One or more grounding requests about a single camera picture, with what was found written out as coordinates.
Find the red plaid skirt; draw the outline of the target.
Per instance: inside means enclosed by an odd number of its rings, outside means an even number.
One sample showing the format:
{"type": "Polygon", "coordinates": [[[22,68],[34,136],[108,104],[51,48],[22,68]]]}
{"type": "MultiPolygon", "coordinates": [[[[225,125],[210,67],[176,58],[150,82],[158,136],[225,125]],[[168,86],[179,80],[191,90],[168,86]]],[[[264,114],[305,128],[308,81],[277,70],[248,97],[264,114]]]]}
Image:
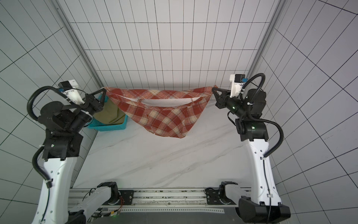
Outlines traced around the red plaid skirt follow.
{"type": "Polygon", "coordinates": [[[186,91],[119,89],[107,87],[107,96],[148,132],[184,138],[212,97],[212,87],[186,91]]]}

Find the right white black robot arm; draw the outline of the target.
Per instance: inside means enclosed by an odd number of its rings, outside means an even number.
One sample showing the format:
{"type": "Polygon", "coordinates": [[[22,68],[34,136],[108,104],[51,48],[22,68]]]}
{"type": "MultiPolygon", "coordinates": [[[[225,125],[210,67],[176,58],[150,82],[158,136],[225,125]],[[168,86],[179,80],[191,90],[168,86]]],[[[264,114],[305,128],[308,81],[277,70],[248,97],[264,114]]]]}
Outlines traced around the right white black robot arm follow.
{"type": "Polygon", "coordinates": [[[226,108],[228,114],[236,116],[231,122],[249,153],[250,192],[235,182],[222,182],[217,197],[221,204],[235,204],[235,211],[244,223],[277,224],[291,217],[289,206],[282,204],[270,170],[269,156],[283,143],[284,133],[276,122],[261,119],[267,96],[262,90],[265,78],[263,73],[250,79],[244,74],[232,74],[230,90],[212,88],[216,107],[226,108]]]}

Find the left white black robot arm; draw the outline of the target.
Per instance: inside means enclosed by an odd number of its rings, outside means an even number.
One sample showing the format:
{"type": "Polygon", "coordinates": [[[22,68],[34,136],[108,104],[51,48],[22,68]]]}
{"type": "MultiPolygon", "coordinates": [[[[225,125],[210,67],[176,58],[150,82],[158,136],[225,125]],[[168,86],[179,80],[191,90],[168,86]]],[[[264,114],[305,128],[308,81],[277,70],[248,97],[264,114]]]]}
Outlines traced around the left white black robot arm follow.
{"type": "Polygon", "coordinates": [[[95,113],[103,110],[105,95],[106,89],[102,88],[86,94],[84,99],[77,99],[76,90],[63,83],[61,88],[41,87],[30,96],[28,114],[46,128],[45,140],[32,159],[33,169],[43,178],[34,224],[85,224],[103,204],[124,204],[116,182],[105,182],[80,204],[68,208],[71,178],[83,140],[80,131],[95,113]],[[50,102],[41,109],[40,116],[36,116],[33,103],[47,90],[68,100],[69,104],[50,102]]]}

